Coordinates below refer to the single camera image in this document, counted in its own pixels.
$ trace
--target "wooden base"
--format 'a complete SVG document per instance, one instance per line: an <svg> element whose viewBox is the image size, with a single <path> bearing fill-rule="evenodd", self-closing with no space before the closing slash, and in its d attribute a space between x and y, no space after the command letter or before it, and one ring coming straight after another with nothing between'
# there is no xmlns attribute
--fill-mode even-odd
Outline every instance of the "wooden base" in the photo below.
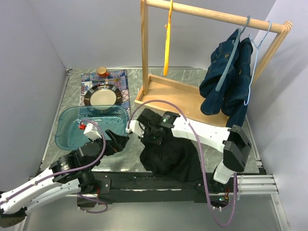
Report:
<svg viewBox="0 0 308 231"><path fill-rule="evenodd" d="M199 93L199 88L189 84L177 82L168 78L149 74L149 86L146 95L143 94L143 87L140 89L135 100L140 105L148 100L166 100L178 106L184 114L193 120L210 124L217 127L225 127L228 117L220 112L217 115L204 115L200 106L204 98ZM149 108L159 111L178 111L165 103L149 103Z"/></svg>

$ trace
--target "wooden post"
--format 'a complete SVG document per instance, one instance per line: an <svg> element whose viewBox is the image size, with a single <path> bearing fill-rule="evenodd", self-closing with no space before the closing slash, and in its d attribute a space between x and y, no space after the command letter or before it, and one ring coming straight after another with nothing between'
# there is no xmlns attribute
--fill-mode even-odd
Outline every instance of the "wooden post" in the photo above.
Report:
<svg viewBox="0 0 308 231"><path fill-rule="evenodd" d="M291 22L287 21L287 22L284 23L284 31L281 34L277 34L276 35L276 37L274 38L273 42L270 44L269 48L267 49L267 51L263 55L262 59L257 64L253 84L259 78L260 74L265 69L265 67L267 66L267 64L269 63L270 59L273 57L273 55L275 54L275 52L277 51L277 49L279 48L279 46L281 45L281 43L283 42L285 37L288 35L288 33L290 32L291 28L292 28L292 23Z"/></svg>
<svg viewBox="0 0 308 231"><path fill-rule="evenodd" d="M141 0L141 50L142 50L142 82L143 94L148 93L149 88L149 11L146 0Z"/></svg>

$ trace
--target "blue plastic tray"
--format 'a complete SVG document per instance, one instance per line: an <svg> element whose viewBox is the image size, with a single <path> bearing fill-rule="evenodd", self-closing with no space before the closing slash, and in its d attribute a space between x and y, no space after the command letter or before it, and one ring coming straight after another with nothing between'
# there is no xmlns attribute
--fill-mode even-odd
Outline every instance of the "blue plastic tray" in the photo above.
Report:
<svg viewBox="0 0 308 231"><path fill-rule="evenodd" d="M117 135L124 136L128 122L128 113L119 105L81 106L66 109L59 117L55 142L64 150L75 150L83 146L89 139L79 129L82 119L95 121L105 131L110 129Z"/></svg>

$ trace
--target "orange cup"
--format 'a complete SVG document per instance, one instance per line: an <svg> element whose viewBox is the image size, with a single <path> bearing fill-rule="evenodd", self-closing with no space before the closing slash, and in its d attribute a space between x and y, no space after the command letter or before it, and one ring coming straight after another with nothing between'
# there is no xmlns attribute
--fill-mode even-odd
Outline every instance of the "orange cup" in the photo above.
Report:
<svg viewBox="0 0 308 231"><path fill-rule="evenodd" d="M101 66L101 67L97 68L96 72L102 78L106 78L109 75L109 73L107 72L106 67L104 67L104 66Z"/></svg>

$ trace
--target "patterned placemat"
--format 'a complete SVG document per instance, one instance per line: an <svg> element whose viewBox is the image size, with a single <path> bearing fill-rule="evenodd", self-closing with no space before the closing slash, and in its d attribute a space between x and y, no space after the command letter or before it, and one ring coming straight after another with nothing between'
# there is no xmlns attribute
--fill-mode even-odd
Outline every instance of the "patterned placemat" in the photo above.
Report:
<svg viewBox="0 0 308 231"><path fill-rule="evenodd" d="M95 85L109 83L115 85L122 94L122 102L119 104L124 107L130 117L130 102L129 102L129 90L127 80L127 70L111 71L106 78L100 77L97 73L89 73L81 75L81 92L79 105L84 106L84 96L87 91Z"/></svg>

